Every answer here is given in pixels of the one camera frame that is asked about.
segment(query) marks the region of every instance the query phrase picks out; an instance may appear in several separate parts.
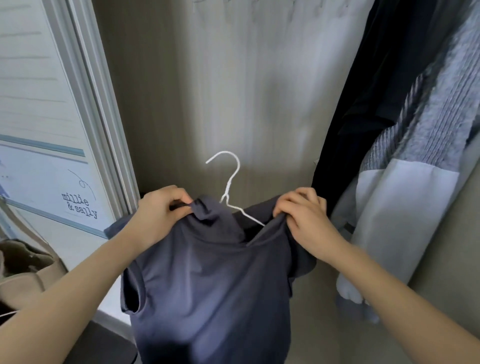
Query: person's left arm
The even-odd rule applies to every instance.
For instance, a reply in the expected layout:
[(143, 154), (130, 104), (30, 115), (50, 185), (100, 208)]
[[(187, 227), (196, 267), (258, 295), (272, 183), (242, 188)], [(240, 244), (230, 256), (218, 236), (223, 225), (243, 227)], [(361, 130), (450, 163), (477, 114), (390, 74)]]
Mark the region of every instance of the person's left arm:
[(170, 211), (174, 200), (192, 202), (176, 186), (146, 194), (121, 232), (0, 326), (0, 362), (63, 363), (122, 271), (191, 213), (188, 206)]

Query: wardrobe door frame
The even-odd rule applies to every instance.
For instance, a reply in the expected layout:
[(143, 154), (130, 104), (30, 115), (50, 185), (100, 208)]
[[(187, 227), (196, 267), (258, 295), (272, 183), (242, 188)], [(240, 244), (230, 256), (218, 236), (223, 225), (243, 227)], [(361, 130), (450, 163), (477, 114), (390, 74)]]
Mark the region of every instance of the wardrobe door frame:
[(91, 0), (42, 0), (115, 218), (140, 194)]

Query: bag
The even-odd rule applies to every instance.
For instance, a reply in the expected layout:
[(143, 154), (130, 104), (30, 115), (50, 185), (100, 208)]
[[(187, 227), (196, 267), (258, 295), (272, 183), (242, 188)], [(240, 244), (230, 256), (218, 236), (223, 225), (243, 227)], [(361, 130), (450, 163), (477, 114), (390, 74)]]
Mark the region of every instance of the bag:
[(20, 310), (63, 277), (67, 269), (52, 247), (22, 222), (3, 198), (0, 208), (18, 229), (46, 251), (8, 239), (0, 228), (0, 302)]

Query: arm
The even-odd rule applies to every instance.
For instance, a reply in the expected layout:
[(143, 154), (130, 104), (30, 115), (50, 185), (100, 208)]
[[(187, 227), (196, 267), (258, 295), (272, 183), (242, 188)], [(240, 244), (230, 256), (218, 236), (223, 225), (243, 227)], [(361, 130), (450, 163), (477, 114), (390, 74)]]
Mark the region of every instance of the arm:
[(345, 241), (313, 188), (279, 198), (274, 216), (289, 214), (295, 240), (345, 275), (361, 292), (410, 358), (419, 364), (480, 363), (480, 341)]
[(141, 252), (163, 239), (176, 221), (191, 213), (187, 206), (170, 211), (174, 200), (192, 202), (176, 186), (146, 194), (115, 238), (0, 326), (2, 364), (63, 363), (122, 271)]

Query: white wire hanger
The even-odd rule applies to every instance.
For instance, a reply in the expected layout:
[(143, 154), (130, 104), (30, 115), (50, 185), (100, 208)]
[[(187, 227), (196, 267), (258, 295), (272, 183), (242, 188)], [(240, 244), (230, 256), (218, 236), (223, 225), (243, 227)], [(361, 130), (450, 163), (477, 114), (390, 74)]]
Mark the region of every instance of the white wire hanger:
[(234, 208), (234, 209), (237, 209), (239, 210), (244, 216), (248, 217), (249, 219), (255, 221), (257, 224), (260, 224), (262, 226), (265, 226), (265, 224), (261, 223), (260, 221), (258, 221), (256, 218), (248, 215), (245, 211), (243, 211), (243, 208), (241, 207), (237, 207), (237, 206), (233, 206), (233, 205), (230, 205), (230, 203), (228, 202), (228, 200), (230, 199), (230, 196), (228, 195), (228, 192), (230, 191), (230, 186), (232, 184), (232, 180), (233, 180), (233, 177), (235, 177), (235, 175), (238, 173), (238, 171), (240, 170), (240, 159), (237, 157), (237, 155), (235, 153), (232, 153), (228, 150), (222, 150), (221, 152), (218, 152), (217, 154), (215, 154), (213, 157), (211, 157), (207, 162), (205, 162), (205, 164), (208, 164), (210, 163), (212, 160), (214, 160), (216, 157), (218, 157), (220, 154), (224, 154), (224, 153), (227, 153), (227, 154), (230, 154), (231, 156), (233, 156), (235, 158), (235, 160), (237, 161), (237, 169), (235, 170), (235, 172), (233, 172), (233, 174), (231, 175), (231, 177), (228, 179), (228, 182), (227, 182), (227, 187), (225, 188), (225, 192), (223, 193), (223, 196), (222, 198), (220, 199), (220, 203), (223, 202), (223, 199), (225, 198), (225, 203), (227, 204), (228, 207), (231, 207), (231, 208)]

